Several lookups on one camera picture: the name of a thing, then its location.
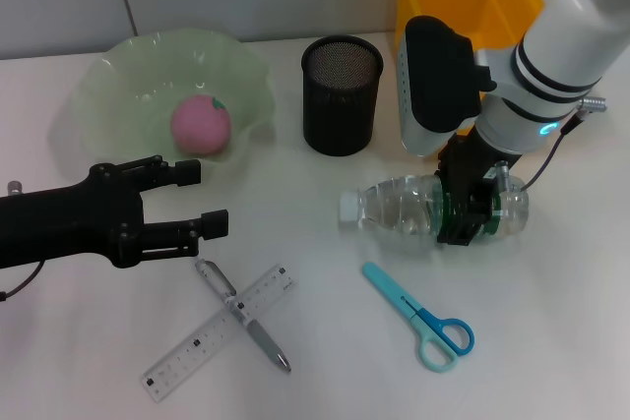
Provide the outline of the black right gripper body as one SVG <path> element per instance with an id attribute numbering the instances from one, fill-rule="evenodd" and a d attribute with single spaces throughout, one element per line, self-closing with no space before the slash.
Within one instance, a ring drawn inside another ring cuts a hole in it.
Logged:
<path id="1" fill-rule="evenodd" d="M 506 161 L 511 168 L 521 156 L 520 153 L 495 148 L 479 132 L 469 132 L 465 136 L 455 134 L 438 152 L 435 174 L 468 177 L 475 183 L 494 178 L 495 172 L 491 169 L 498 161 Z"/>

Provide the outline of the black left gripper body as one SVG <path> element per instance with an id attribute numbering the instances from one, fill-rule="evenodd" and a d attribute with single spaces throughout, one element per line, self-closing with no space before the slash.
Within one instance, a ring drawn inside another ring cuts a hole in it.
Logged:
<path id="1" fill-rule="evenodd" d="M 139 262 L 139 250 L 122 247 L 144 226 L 143 201 L 130 168 L 96 164 L 68 187 L 1 199 L 3 269 L 83 253 L 108 258 L 120 268 Z"/>

